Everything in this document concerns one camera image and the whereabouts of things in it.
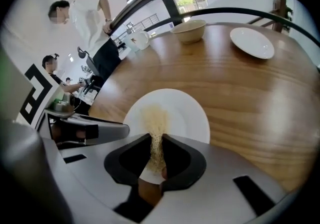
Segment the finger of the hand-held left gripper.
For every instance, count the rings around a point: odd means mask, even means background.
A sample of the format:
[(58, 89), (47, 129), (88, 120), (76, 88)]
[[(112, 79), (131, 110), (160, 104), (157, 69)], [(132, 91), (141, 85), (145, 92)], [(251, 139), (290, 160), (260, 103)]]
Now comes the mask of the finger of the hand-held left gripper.
[(86, 126), (86, 140), (89, 142), (113, 142), (126, 138), (130, 127), (122, 123), (103, 123)]
[(83, 120), (83, 121), (87, 120), (87, 121), (96, 122), (96, 123), (100, 122), (100, 123), (123, 125), (123, 123), (121, 123), (121, 122), (105, 120), (105, 119), (101, 119), (101, 118), (97, 118), (97, 117), (91, 117), (91, 116), (83, 115), (83, 114), (77, 115), (77, 116), (75, 116), (75, 118)]

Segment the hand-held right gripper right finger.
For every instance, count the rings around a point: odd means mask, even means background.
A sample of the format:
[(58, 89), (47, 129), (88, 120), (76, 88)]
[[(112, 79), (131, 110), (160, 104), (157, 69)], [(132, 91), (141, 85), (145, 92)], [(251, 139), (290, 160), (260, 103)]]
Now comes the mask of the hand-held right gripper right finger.
[(238, 153), (197, 140), (172, 136), (205, 157), (202, 177), (185, 190), (166, 191), (141, 224), (243, 224), (256, 217), (233, 179), (250, 177), (274, 202), (287, 195), (270, 175)]

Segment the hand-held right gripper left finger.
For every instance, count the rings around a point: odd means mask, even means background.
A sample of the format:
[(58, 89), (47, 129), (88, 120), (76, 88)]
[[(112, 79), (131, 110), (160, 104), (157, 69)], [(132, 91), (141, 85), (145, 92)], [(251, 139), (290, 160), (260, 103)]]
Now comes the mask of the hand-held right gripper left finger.
[(151, 212), (138, 188), (119, 184), (106, 171), (106, 156), (137, 139), (58, 150), (52, 139), (43, 145), (53, 178), (70, 209), (73, 224), (144, 224)]

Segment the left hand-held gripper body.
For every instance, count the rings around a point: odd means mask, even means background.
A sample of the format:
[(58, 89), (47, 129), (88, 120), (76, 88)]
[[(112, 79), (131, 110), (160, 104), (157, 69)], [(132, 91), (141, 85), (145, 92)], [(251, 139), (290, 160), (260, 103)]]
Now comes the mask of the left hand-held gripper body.
[(49, 75), (32, 64), (24, 72), (30, 85), (19, 107), (17, 122), (29, 126), (44, 140), (59, 149), (97, 145), (98, 124), (86, 115), (76, 113), (70, 105), (70, 94), (64, 93)]

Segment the big white plate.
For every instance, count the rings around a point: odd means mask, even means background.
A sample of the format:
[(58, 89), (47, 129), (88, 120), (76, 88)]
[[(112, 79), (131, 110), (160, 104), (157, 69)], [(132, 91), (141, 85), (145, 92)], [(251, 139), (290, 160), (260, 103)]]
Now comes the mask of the big white plate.
[[(129, 136), (146, 134), (141, 117), (141, 109), (148, 105), (160, 105), (168, 112), (169, 136), (179, 136), (209, 144), (210, 126), (201, 105), (189, 94), (177, 89), (165, 88), (147, 93), (138, 99), (124, 118), (124, 124), (130, 128)], [(168, 178), (174, 177), (187, 169), (191, 163), (189, 152), (170, 141), (164, 141), (164, 156)], [(153, 173), (147, 166), (139, 176), (144, 182), (160, 185), (165, 180), (162, 173)]]
[(246, 27), (237, 27), (230, 32), (231, 41), (245, 53), (263, 60), (271, 59), (275, 49), (262, 33)]

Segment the black office chair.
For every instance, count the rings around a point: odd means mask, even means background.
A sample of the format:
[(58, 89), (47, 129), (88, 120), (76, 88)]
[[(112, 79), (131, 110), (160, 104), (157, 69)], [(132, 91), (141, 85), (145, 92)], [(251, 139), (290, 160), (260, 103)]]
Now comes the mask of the black office chair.
[(100, 76), (93, 59), (87, 51), (83, 51), (79, 46), (77, 47), (77, 52), (81, 59), (86, 59), (87, 67), (91, 70), (91, 77), (85, 79), (86, 86), (83, 90), (84, 95), (86, 95), (90, 90), (99, 92), (105, 81)]

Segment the white mug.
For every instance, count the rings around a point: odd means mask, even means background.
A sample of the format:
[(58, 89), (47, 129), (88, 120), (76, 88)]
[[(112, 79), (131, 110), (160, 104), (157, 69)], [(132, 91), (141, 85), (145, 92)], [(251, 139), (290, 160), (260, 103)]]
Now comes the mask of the white mug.
[(127, 35), (124, 37), (123, 42), (132, 51), (142, 51), (149, 47), (151, 39), (146, 31), (138, 30), (133, 32), (131, 28), (128, 28), (126, 32)]

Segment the wooden table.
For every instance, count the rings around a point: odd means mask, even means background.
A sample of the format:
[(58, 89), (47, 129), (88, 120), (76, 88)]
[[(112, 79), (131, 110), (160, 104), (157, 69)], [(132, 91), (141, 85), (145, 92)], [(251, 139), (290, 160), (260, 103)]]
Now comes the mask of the wooden table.
[[(153, 0), (134, 0), (132, 3), (128, 4), (112, 22), (114, 30), (117, 30), (119, 26), (135, 12), (151, 1)], [(277, 15), (274, 11), (265, 12), (244, 7), (213, 7), (180, 14), (174, 0), (163, 0), (163, 2), (169, 13), (169, 18), (148, 27), (147, 31), (156, 29), (168, 23), (178, 23), (186, 17), (220, 14), (250, 15), (255, 17), (250, 21), (251, 25), (259, 20), (268, 19), (274, 24), (280, 23), (286, 25), (312, 41), (318, 49), (315, 53), (311, 53), (311, 49), (307, 48), (306, 52), (310, 54), (311, 60), (316, 64), (316, 67), (320, 69), (320, 10), (312, 11), (303, 5), (300, 0), (294, 0), (292, 21)]]

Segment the beige bowl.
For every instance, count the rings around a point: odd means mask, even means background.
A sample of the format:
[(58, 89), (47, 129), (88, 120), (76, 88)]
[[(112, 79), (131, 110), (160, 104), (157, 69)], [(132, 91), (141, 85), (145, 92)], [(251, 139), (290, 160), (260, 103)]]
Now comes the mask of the beige bowl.
[(183, 44), (192, 44), (200, 41), (205, 33), (205, 20), (188, 20), (171, 29), (171, 32)]

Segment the window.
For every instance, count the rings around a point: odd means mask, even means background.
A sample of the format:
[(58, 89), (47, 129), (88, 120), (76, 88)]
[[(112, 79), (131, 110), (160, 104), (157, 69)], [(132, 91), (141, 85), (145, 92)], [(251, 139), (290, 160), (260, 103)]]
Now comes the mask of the window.
[(205, 9), (208, 0), (174, 0), (180, 14)]

